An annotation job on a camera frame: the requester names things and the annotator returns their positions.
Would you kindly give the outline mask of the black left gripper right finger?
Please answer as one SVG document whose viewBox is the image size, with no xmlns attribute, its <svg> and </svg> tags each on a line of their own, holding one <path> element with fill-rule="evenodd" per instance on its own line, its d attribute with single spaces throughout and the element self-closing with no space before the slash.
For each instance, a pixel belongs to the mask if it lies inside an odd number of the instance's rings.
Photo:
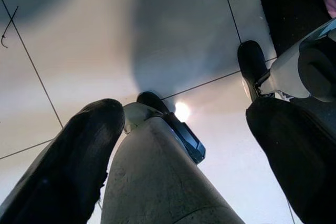
<svg viewBox="0 0 336 224">
<path fill-rule="evenodd" d="M 335 135 L 290 102 L 256 98 L 246 120 L 303 223 L 335 223 Z"/>
</svg>

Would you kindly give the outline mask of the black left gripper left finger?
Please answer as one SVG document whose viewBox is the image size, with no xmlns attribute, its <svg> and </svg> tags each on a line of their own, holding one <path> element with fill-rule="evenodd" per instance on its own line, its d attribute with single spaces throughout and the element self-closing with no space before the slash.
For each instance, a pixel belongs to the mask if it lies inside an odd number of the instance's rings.
<svg viewBox="0 0 336 224">
<path fill-rule="evenodd" d="M 1 204 L 1 223 L 87 223 L 125 124 L 122 104 L 86 105 L 40 152 Z"/>
</svg>

